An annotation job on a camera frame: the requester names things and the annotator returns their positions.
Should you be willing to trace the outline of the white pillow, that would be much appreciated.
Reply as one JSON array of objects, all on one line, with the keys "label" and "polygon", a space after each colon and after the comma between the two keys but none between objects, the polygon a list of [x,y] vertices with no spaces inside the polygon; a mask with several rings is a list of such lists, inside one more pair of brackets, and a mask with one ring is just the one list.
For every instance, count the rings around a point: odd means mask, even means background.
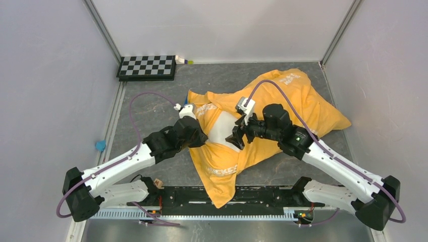
[{"label": "white pillow", "polygon": [[232,135],[232,129],[234,128],[237,120],[238,119],[230,113],[221,111],[219,117],[207,135],[208,142],[226,146],[235,152],[241,152],[241,150],[235,145],[226,141],[226,138]]}]

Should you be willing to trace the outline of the yellow and blue printed pillowcase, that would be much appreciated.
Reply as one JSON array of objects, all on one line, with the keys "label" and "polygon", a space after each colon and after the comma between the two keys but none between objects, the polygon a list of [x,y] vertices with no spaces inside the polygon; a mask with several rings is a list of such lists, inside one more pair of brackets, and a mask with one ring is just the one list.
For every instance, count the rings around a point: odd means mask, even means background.
[{"label": "yellow and blue printed pillowcase", "polygon": [[216,208],[233,198],[239,173],[281,152],[279,139],[304,128],[323,137],[351,126],[299,69],[272,70],[234,93],[189,91],[187,100],[208,137],[190,156]]}]

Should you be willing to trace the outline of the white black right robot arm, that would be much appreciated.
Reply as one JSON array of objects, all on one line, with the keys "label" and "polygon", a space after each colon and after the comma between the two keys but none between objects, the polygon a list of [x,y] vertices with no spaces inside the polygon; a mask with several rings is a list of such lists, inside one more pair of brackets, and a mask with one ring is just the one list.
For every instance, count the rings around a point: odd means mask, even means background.
[{"label": "white black right robot arm", "polygon": [[399,222],[406,221],[399,204],[398,179],[381,177],[352,163],[314,135],[307,125],[293,124],[280,104],[267,105],[262,119],[257,118],[253,109],[253,103],[236,106],[240,118],[227,137],[229,143],[243,149],[255,139],[274,141],[283,153],[320,169],[338,182],[334,186],[301,177],[292,187],[291,198],[296,205],[330,205],[355,215],[364,225],[378,231],[392,221],[394,211],[401,215]]}]

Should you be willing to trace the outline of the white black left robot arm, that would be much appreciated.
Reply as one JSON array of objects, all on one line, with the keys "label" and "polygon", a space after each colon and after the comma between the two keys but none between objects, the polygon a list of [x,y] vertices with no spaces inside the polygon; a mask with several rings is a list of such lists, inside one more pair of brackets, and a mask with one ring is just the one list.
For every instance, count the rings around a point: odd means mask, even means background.
[{"label": "white black left robot arm", "polygon": [[70,210],[68,217],[81,222],[95,215],[113,200],[118,202],[143,202],[153,205],[158,201],[158,191],[148,187],[143,181],[119,185],[117,182],[134,172],[153,166],[174,157],[185,148],[198,148],[205,144],[208,136],[203,132],[197,119],[185,116],[173,126],[153,132],[130,151],[84,171],[73,167],[66,172],[63,197],[57,206],[57,216],[61,214],[63,202]]}]

